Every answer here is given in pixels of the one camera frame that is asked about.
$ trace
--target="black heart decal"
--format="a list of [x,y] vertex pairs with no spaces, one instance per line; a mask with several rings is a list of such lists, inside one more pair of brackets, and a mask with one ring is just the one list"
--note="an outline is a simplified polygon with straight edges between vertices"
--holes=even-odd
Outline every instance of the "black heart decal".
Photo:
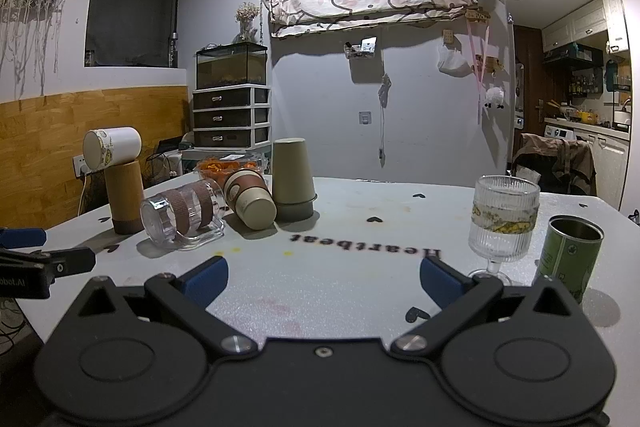
[[430,319],[431,315],[421,310],[420,308],[413,307],[406,312],[404,320],[409,323],[414,323],[418,317],[420,317],[421,319]]

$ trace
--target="brown cylinder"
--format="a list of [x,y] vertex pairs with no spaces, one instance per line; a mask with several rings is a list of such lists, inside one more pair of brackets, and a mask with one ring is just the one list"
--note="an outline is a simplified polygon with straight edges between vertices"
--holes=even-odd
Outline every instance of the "brown cylinder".
[[140,203],[144,195],[138,161],[106,168],[104,181],[111,206],[113,232],[129,235],[144,230],[140,218]]

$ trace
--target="range hood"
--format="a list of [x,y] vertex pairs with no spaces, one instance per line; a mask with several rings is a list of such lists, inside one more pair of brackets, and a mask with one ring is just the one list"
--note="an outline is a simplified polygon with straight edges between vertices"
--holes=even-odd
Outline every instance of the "range hood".
[[571,42],[546,52],[543,63],[572,71],[601,68],[604,66],[604,54],[598,48]]

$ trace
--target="green can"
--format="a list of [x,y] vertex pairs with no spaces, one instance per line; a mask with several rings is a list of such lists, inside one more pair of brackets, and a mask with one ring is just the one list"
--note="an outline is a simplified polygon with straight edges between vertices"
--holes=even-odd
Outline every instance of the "green can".
[[581,303],[603,238],[602,229],[591,221],[576,216],[552,217],[536,279],[547,275],[562,281]]

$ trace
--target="glass base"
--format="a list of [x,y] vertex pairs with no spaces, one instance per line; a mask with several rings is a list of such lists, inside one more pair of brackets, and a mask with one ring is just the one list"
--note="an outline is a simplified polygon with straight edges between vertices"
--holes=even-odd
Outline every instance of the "glass base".
[[479,270],[473,270],[473,272],[469,274],[469,277],[473,277],[474,275],[477,275],[478,277],[497,277],[505,286],[513,286],[513,281],[509,279],[509,276],[507,274],[502,273],[501,271],[493,272],[482,268]]

